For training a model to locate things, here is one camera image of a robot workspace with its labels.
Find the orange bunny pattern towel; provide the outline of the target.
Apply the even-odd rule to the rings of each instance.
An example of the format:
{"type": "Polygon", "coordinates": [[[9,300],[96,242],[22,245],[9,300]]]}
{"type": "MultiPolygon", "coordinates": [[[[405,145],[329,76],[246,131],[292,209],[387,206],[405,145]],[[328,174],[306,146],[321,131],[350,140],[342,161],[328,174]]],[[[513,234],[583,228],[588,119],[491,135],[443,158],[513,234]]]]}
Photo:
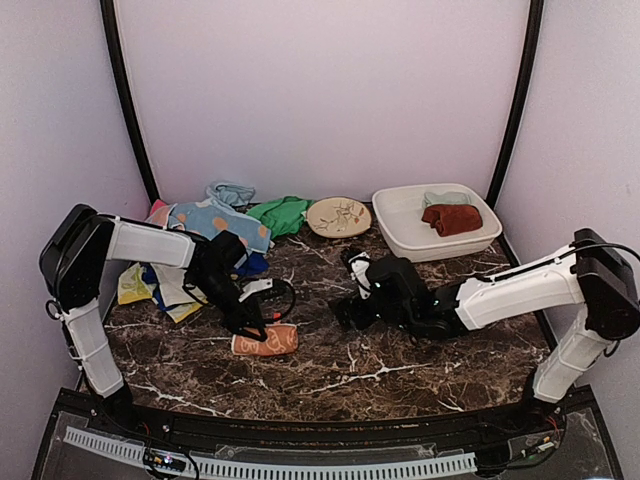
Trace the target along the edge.
{"type": "Polygon", "coordinates": [[[276,323],[268,325],[265,331],[265,341],[234,335],[231,352],[237,356],[273,357],[292,354],[298,350],[299,336],[296,325],[276,323]]]}

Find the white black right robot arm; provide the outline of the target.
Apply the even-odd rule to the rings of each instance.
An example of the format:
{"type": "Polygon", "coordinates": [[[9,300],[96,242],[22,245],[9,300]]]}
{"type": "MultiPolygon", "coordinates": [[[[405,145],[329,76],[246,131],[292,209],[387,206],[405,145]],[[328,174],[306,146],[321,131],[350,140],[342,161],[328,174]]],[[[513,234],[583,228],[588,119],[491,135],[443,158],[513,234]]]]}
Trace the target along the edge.
{"type": "Polygon", "coordinates": [[[345,329],[384,321],[414,339],[448,340],[501,320],[563,305],[579,310],[550,356],[531,374],[527,398],[510,413],[521,434],[534,432],[572,384],[612,345],[639,330],[634,271],[626,246],[608,243],[584,228],[573,241],[537,261],[491,276],[475,276],[429,289],[406,258],[372,260],[347,250],[343,263],[357,293],[331,309],[345,329]]]}

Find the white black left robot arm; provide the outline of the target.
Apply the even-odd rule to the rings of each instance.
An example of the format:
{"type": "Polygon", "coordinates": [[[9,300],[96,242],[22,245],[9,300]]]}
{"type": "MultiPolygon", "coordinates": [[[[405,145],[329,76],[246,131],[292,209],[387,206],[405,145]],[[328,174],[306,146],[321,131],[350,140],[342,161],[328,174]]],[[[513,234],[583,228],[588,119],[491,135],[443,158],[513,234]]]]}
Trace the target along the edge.
{"type": "Polygon", "coordinates": [[[265,342],[267,320],[256,296],[294,295],[281,279],[259,279],[244,286],[231,277],[248,256],[239,237],[224,231],[213,239],[188,231],[102,214],[75,205],[47,242],[39,268],[51,296],[46,309],[61,321],[73,359],[89,388],[106,401],[103,421],[120,436],[141,427],[140,412],[124,399],[131,395],[109,346],[99,311],[100,285],[107,262],[163,265],[184,271],[183,289],[199,290],[204,303],[222,314],[222,325],[241,338],[265,342]]]}

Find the dark blue towel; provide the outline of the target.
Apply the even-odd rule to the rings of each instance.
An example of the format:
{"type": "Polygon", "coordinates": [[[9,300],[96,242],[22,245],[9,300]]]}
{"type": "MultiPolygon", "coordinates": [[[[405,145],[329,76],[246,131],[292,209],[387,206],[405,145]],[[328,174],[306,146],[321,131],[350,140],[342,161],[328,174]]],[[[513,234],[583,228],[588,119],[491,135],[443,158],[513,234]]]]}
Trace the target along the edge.
{"type": "MultiPolygon", "coordinates": [[[[141,267],[141,280],[150,288],[152,300],[161,310],[174,310],[187,305],[201,306],[206,303],[206,297],[199,289],[195,288],[192,295],[185,292],[185,270],[146,263],[141,267]]],[[[233,273],[239,277],[249,277],[265,272],[268,267],[268,262],[261,254],[252,253],[233,273]]]]}

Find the beige round embroidered cloth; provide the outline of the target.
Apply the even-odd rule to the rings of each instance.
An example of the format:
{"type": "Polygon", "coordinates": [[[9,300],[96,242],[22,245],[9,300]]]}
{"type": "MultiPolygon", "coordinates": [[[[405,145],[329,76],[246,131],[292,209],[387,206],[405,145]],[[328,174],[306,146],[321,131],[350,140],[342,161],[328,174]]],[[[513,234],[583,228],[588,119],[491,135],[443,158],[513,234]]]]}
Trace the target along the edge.
{"type": "Polygon", "coordinates": [[[355,237],[372,225],[370,210],[360,201],[348,197],[328,197],[316,201],[306,211],[310,229],[329,239],[355,237]]]}

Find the yellow white cloth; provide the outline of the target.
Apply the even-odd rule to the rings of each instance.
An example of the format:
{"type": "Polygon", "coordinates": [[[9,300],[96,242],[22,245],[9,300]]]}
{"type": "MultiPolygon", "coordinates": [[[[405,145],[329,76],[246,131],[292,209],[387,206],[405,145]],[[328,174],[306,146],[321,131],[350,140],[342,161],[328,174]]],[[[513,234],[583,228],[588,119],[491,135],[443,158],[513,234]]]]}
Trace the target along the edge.
{"type": "Polygon", "coordinates": [[[186,293],[183,289],[184,280],[183,269],[134,263],[118,279],[118,304],[151,300],[160,311],[179,323],[200,310],[206,302],[205,295],[199,289],[193,290],[197,300],[186,293]]]}

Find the white plastic tub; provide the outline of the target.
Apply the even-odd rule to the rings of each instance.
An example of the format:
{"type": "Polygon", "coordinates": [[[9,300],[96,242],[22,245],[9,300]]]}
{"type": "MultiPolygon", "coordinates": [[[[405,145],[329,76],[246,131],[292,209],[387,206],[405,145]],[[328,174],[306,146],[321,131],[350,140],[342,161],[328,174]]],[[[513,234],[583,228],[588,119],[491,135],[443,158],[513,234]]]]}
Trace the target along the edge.
{"type": "Polygon", "coordinates": [[[502,233],[486,202],[461,184],[382,189],[372,205],[390,250],[414,263],[480,252],[502,233]]]}

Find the green cloth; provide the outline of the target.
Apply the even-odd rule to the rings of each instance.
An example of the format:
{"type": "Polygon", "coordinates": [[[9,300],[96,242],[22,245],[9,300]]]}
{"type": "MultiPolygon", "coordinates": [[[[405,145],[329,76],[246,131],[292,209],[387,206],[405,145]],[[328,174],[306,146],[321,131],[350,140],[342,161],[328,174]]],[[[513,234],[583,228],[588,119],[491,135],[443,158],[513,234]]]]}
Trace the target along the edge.
{"type": "Polygon", "coordinates": [[[294,235],[306,222],[306,212],[313,200],[285,196],[250,208],[246,214],[271,231],[271,238],[294,235]]]}

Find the rust brown rolled towel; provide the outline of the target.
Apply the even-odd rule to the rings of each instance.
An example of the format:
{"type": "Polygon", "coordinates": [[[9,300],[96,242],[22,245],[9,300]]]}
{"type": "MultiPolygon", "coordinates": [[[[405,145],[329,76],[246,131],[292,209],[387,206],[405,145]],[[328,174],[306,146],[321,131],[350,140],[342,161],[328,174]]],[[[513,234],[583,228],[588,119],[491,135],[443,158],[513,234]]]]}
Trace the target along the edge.
{"type": "Polygon", "coordinates": [[[440,237],[479,230],[483,226],[478,209],[472,205],[435,205],[426,208],[421,221],[440,237]]]}

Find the light blue dotted towel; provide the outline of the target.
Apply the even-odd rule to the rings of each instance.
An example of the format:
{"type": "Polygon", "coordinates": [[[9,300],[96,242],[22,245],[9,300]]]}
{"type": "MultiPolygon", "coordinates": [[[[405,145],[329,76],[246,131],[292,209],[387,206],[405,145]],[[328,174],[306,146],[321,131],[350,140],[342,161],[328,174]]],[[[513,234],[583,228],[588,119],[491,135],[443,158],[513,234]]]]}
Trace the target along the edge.
{"type": "Polygon", "coordinates": [[[169,204],[172,206],[164,225],[171,230],[188,231],[211,240],[223,230],[236,234],[250,253],[266,254],[271,246],[271,231],[244,213],[215,199],[169,204]]]}

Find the pale green rolled towel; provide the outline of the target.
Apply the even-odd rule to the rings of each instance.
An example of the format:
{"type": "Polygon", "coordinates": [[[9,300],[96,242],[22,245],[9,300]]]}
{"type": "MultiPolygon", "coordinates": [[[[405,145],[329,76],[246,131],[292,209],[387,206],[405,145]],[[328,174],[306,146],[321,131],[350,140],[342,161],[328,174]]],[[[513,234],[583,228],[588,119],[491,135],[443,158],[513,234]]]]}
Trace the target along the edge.
{"type": "Polygon", "coordinates": [[[471,205],[471,197],[461,191],[446,191],[437,193],[427,191],[424,193],[422,200],[422,208],[426,209],[435,205],[471,205]]]}

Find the light blue crumpled cloth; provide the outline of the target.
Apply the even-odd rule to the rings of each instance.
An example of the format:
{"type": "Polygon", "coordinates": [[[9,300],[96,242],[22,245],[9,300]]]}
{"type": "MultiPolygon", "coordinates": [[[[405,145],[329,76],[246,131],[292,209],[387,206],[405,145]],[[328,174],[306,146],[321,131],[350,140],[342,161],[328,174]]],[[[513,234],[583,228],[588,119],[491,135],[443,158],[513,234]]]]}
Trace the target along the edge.
{"type": "Polygon", "coordinates": [[[228,182],[212,183],[206,188],[208,197],[229,207],[248,205],[254,198],[255,193],[254,187],[228,182]]]}

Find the pink cloth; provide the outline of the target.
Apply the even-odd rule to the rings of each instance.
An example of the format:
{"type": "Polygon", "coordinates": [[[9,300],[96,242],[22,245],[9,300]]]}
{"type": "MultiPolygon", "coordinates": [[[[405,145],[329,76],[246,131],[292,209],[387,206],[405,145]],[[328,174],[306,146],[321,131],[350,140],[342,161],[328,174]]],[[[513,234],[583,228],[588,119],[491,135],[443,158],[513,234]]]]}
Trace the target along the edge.
{"type": "Polygon", "coordinates": [[[162,200],[156,200],[149,212],[146,222],[164,225],[167,222],[172,206],[163,202],[162,200]]]}

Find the small green circuit board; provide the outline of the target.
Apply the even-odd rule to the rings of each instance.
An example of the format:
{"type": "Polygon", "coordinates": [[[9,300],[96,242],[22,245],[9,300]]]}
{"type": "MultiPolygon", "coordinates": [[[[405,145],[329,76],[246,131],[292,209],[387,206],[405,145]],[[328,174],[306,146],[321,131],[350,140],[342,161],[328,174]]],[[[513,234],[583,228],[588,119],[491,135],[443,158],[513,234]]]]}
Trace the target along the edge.
{"type": "Polygon", "coordinates": [[[143,465],[152,472],[182,473],[186,469],[186,462],[170,453],[147,449],[143,452],[143,465]]]}

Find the black table front rail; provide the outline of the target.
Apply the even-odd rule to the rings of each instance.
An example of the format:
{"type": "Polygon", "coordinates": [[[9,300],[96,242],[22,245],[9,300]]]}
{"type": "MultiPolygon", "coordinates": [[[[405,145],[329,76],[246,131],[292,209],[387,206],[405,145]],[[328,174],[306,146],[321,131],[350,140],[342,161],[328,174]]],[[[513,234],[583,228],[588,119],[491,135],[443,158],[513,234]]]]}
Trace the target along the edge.
{"type": "Polygon", "coordinates": [[[223,444],[346,449],[434,443],[439,447],[489,448],[521,435],[556,439],[566,420],[561,408],[525,409],[507,405],[471,413],[361,422],[281,422],[228,419],[136,406],[137,437],[149,435],[156,444],[171,443],[196,450],[223,444]]]}

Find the black right corner post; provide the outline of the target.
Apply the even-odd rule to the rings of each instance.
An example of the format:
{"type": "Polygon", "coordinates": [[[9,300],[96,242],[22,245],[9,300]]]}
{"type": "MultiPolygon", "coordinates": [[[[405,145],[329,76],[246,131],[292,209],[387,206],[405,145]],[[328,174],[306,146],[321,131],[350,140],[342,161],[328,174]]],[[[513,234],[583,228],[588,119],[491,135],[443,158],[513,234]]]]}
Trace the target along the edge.
{"type": "Polygon", "coordinates": [[[511,107],[496,164],[485,197],[485,202],[492,209],[497,206],[505,185],[526,106],[542,26],[544,4],[544,0],[531,0],[529,2],[525,35],[511,107]]]}

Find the black corner post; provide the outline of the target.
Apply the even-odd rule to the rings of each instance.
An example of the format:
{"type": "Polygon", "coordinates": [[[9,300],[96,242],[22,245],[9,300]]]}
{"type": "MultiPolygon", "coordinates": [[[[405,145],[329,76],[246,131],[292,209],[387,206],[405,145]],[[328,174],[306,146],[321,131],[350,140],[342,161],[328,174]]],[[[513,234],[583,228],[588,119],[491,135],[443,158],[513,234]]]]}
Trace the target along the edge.
{"type": "Polygon", "coordinates": [[[497,206],[505,185],[526,106],[542,26],[544,4],[544,0],[531,0],[529,2],[525,35],[511,107],[496,164],[485,197],[485,202],[492,209],[497,206]]]}
{"type": "Polygon", "coordinates": [[[142,130],[139,124],[136,107],[125,65],[124,52],[116,15],[116,2],[113,0],[100,0],[100,11],[107,44],[112,75],[118,95],[121,113],[134,154],[136,167],[139,172],[143,187],[152,205],[160,199],[159,189],[152,171],[151,162],[146,151],[142,130]]]}

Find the black left corner post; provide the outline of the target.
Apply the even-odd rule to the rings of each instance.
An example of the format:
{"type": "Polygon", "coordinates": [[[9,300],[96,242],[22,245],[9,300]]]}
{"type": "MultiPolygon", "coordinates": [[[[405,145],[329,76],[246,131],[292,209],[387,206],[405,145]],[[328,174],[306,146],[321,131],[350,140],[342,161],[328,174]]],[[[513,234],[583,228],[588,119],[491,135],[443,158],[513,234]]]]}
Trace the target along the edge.
{"type": "Polygon", "coordinates": [[[100,11],[107,44],[112,75],[118,95],[121,113],[134,154],[136,167],[139,172],[143,187],[152,205],[160,199],[159,189],[152,171],[151,162],[146,151],[142,130],[139,124],[136,107],[125,65],[124,52],[116,15],[116,2],[113,0],[100,0],[100,11]]]}

